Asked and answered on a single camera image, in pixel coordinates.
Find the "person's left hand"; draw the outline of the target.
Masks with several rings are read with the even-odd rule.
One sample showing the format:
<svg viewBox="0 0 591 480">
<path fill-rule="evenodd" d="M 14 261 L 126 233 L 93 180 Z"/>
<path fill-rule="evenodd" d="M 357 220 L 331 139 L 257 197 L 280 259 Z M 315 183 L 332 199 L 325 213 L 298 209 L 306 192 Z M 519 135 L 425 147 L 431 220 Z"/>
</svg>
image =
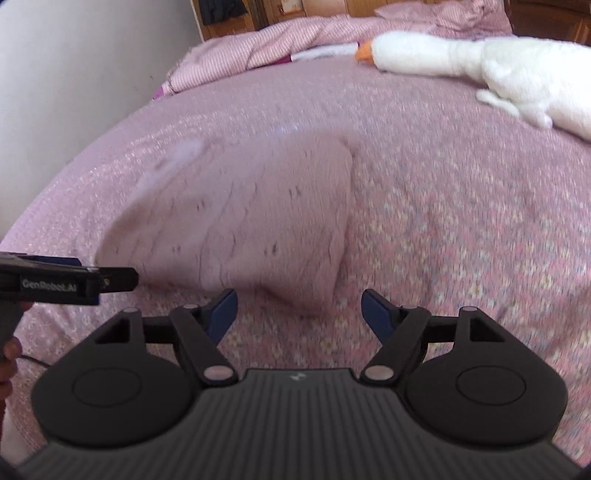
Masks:
<svg viewBox="0 0 591 480">
<path fill-rule="evenodd" d="M 23 314 L 33 306 L 30 302 L 1 301 L 1 416 L 12 393 L 11 380 L 17 373 L 16 360 L 22 354 L 20 341 L 14 336 Z"/>
</svg>

